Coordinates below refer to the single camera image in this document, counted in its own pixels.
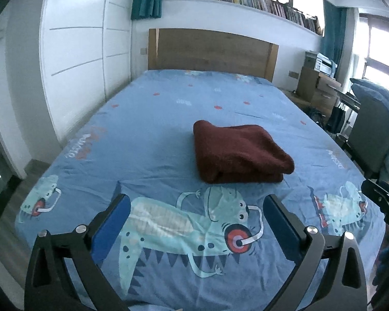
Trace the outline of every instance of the wooden floor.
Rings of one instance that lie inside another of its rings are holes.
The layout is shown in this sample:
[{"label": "wooden floor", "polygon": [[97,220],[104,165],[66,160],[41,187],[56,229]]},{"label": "wooden floor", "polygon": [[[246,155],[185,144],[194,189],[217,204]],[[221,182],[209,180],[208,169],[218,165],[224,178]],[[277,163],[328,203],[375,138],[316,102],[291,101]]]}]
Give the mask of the wooden floor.
[{"label": "wooden floor", "polygon": [[37,160],[29,163],[26,179],[19,184],[0,218],[0,261],[22,288],[26,280],[30,249],[17,237],[15,220],[27,194],[49,166]]}]

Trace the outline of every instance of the wooden headboard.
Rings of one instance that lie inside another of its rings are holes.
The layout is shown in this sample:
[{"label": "wooden headboard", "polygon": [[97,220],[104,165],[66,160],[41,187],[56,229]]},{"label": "wooden headboard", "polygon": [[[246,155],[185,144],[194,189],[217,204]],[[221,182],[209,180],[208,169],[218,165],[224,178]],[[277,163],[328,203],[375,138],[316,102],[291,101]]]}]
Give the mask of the wooden headboard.
[{"label": "wooden headboard", "polygon": [[150,29],[148,69],[219,71],[274,77],[278,45],[241,35],[199,29]]}]

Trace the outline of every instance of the dinosaur spikes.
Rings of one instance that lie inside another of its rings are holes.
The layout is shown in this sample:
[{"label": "dinosaur spikes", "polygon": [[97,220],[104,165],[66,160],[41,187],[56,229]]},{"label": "dinosaur spikes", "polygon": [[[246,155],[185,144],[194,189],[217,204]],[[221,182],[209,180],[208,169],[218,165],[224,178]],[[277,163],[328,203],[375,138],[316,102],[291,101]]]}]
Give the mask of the dinosaur spikes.
[{"label": "dinosaur spikes", "polygon": [[137,295],[138,296],[138,292],[134,290],[134,288],[130,287],[128,289],[128,293],[131,294],[131,295]]},{"label": "dinosaur spikes", "polygon": [[184,265],[185,267],[187,267],[187,265],[189,264],[189,256],[187,256],[187,255],[181,255],[181,257],[182,257],[183,265]]},{"label": "dinosaur spikes", "polygon": [[134,269],[133,276],[144,277],[144,275],[138,269]]},{"label": "dinosaur spikes", "polygon": [[140,283],[133,277],[133,278],[131,279],[130,286],[132,286],[132,287],[140,287],[141,285],[140,285]]},{"label": "dinosaur spikes", "polygon": [[136,267],[145,267],[145,263],[139,258],[137,260]]},{"label": "dinosaur spikes", "polygon": [[143,248],[145,259],[148,259],[150,257],[151,249]]},{"label": "dinosaur spikes", "polygon": [[160,263],[163,254],[164,252],[156,250],[157,263]]},{"label": "dinosaur spikes", "polygon": [[193,260],[199,269],[200,269],[200,265],[202,264],[202,258],[203,258],[202,256],[193,256]]},{"label": "dinosaur spikes", "polygon": [[209,268],[212,269],[213,263],[215,262],[215,257],[214,256],[206,256],[206,261],[209,265]]},{"label": "dinosaur spikes", "polygon": [[173,265],[176,263],[177,260],[177,254],[167,253],[167,257],[169,259],[170,266],[173,268]]},{"label": "dinosaur spikes", "polygon": [[236,262],[237,264],[239,264],[239,254],[237,254],[236,252],[234,252],[234,253],[232,254],[232,256],[233,256],[233,258],[235,259],[235,262]]},{"label": "dinosaur spikes", "polygon": [[219,255],[219,259],[221,260],[221,263],[222,263],[223,267],[225,267],[227,258],[228,258],[228,255]]}]

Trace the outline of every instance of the bookshelf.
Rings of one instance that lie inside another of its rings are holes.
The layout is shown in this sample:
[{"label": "bookshelf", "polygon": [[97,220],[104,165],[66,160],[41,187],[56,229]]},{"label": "bookshelf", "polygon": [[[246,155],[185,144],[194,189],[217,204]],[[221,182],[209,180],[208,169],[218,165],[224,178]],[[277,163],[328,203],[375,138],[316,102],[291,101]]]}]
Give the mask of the bookshelf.
[{"label": "bookshelf", "polygon": [[272,13],[269,13],[267,11],[262,11],[262,10],[259,10],[259,9],[256,9],[256,8],[251,8],[251,7],[248,7],[248,6],[244,6],[242,4],[235,4],[235,3],[232,3],[232,2],[226,2],[226,1],[219,1],[219,0],[165,0],[165,1],[174,1],[174,2],[178,2],[178,1],[196,1],[196,2],[203,2],[203,3],[215,3],[215,4],[225,4],[225,5],[228,5],[228,6],[233,6],[235,8],[241,8],[241,9],[246,9],[248,11],[253,11],[253,12],[256,12],[256,13],[260,13],[260,14],[264,14],[265,16],[270,16],[270,17],[273,17],[273,18],[276,18],[277,20],[281,19],[283,20],[284,22],[287,22],[289,24],[293,24],[295,27],[298,27],[299,29],[303,30],[303,31],[306,31],[314,36],[317,36],[317,37],[321,37],[320,35],[316,34],[315,32],[303,27],[303,26],[300,26],[299,24],[296,24],[295,22],[292,22],[290,20],[288,20],[287,18],[283,18],[283,17],[279,17],[277,15],[274,15]]},{"label": "bookshelf", "polygon": [[316,35],[322,35],[322,29],[318,23],[316,16],[305,16],[304,13],[296,8],[290,7],[288,4],[282,4],[279,1],[273,0],[203,0],[218,3],[230,3],[234,6],[248,8],[258,12],[264,12],[277,18],[282,18],[285,21],[291,22],[304,28]]}]

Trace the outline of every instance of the dinosaur hand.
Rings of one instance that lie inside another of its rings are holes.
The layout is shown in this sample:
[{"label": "dinosaur hand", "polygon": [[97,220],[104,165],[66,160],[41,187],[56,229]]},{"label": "dinosaur hand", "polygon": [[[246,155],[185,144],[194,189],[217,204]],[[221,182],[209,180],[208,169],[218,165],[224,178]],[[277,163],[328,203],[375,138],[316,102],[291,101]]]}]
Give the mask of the dinosaur hand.
[{"label": "dinosaur hand", "polygon": [[215,274],[216,275],[223,275],[222,269],[219,268],[217,264],[215,266]]}]

